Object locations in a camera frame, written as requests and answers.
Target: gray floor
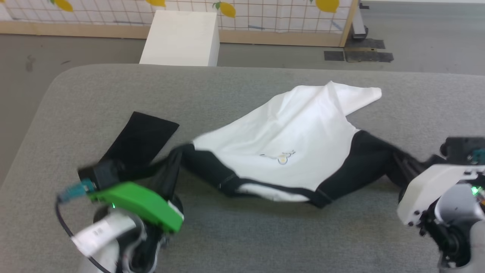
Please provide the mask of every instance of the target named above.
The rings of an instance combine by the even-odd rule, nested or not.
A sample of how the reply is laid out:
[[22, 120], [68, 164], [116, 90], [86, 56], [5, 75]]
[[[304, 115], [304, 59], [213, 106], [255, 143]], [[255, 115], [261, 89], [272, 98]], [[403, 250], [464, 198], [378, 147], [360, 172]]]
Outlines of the gray floor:
[[[323, 51], [329, 49], [317, 47], [221, 44], [218, 65], [485, 75], [485, 5], [368, 4], [371, 9], [362, 14], [369, 38], [385, 41], [385, 51], [394, 54], [391, 63], [324, 61]], [[0, 184], [47, 87], [59, 73], [87, 64], [138, 63], [144, 43], [0, 35]]]

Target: folded white fabric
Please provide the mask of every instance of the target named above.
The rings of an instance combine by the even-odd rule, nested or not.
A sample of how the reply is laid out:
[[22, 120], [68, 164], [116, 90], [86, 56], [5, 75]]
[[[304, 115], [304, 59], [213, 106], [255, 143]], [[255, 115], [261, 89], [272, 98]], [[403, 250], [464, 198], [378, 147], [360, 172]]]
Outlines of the folded white fabric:
[[[193, 141], [196, 151], [213, 153], [240, 178], [288, 188], [317, 187], [349, 155], [358, 132], [346, 115], [378, 100], [379, 88], [329, 82], [297, 86], [218, 130]], [[307, 201], [308, 197], [247, 183], [240, 193], [273, 201]]]

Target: floor stain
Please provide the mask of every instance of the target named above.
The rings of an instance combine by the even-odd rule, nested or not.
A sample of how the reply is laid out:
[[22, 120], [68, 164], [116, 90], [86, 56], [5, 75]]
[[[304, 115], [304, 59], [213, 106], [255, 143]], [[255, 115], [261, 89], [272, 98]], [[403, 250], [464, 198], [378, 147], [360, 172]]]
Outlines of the floor stain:
[[25, 70], [27, 72], [33, 71], [33, 64], [35, 62], [35, 58], [32, 55], [27, 56], [27, 62], [25, 62]]

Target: embroidered logo on shirt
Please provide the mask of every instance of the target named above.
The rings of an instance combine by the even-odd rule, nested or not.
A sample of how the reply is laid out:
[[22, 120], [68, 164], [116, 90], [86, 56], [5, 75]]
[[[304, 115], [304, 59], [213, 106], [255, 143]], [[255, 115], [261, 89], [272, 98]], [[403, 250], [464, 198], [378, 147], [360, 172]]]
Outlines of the embroidered logo on shirt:
[[295, 151], [292, 150], [291, 152], [289, 153], [281, 153], [281, 155], [278, 155], [278, 156], [270, 156], [270, 155], [265, 155], [265, 154], [260, 154], [260, 156], [262, 157], [267, 157], [267, 158], [271, 158], [271, 159], [277, 159], [278, 160], [278, 163], [280, 165], [285, 165], [287, 162], [288, 162], [288, 158], [294, 154]]

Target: wooden frame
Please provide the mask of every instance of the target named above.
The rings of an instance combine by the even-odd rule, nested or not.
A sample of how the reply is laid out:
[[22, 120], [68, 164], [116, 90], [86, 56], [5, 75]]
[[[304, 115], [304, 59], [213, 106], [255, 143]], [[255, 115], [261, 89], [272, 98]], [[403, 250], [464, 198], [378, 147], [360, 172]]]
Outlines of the wooden frame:
[[[349, 11], [349, 17], [342, 34], [220, 30], [219, 39], [221, 43], [343, 47], [349, 35], [352, 19], [354, 18], [357, 7], [358, 0], [353, 0]], [[148, 26], [43, 24], [0, 21], [0, 34], [146, 39], [149, 30], [150, 27]]]

